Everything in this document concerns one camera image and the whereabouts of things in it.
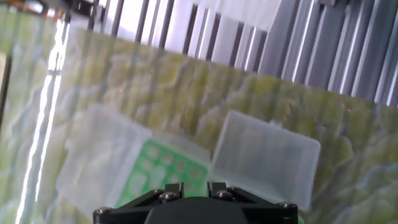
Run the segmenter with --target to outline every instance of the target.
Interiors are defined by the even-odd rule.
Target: green pcb
[[[116,207],[165,184],[184,182],[186,197],[204,196],[209,168],[155,139],[144,143]]]

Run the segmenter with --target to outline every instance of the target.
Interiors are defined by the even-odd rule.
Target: green marble
[[[398,222],[396,108],[70,29],[60,82],[50,82],[59,91],[55,104],[48,103],[54,114],[44,123],[52,128],[47,150],[42,144],[32,153],[57,26],[0,8],[0,30],[0,50],[14,64],[1,130],[0,223],[15,222],[27,176],[30,199],[23,207],[31,208],[23,220],[90,223],[57,196],[55,181],[93,103],[211,151],[228,110],[280,124],[322,145],[305,223]],[[39,183],[35,164],[42,167]]]

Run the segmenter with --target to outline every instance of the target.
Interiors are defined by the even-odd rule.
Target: screw
[[[228,190],[239,190],[240,188],[239,187],[228,187],[227,189]]]
[[[159,196],[160,199],[166,199],[166,200],[175,199],[176,197],[177,197],[177,194],[175,194],[173,192],[166,192]]]
[[[222,199],[224,199],[224,198],[232,198],[232,194],[229,193],[226,190],[219,190],[219,191],[216,192],[216,197],[222,198]]]
[[[112,208],[110,208],[110,207],[100,207],[99,209],[95,210],[95,213],[102,215],[102,214],[110,212],[111,210],[112,210]]]
[[[292,202],[281,202],[279,203],[284,209],[294,209],[297,208],[297,205]]]
[[[155,194],[162,194],[163,192],[164,192],[163,189],[156,189],[156,190],[154,190],[154,193],[155,193]]]

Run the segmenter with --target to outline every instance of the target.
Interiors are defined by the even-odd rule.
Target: transparent plastic box
[[[62,167],[56,188],[87,217],[113,207],[144,142],[145,127],[101,105],[88,108],[79,135]]]
[[[117,111],[93,105],[56,188],[91,219],[98,207],[120,207],[165,184],[184,182],[186,195],[206,195],[210,167],[206,149],[173,134],[154,137]]]
[[[318,141],[230,111],[212,160],[213,175],[266,200],[310,208]]]

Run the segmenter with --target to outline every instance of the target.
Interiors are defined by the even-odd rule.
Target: black mount
[[[96,224],[297,224],[298,209],[293,203],[270,203],[249,192],[208,182],[208,197],[184,197],[184,184],[166,184],[120,208],[99,208],[93,213]]]

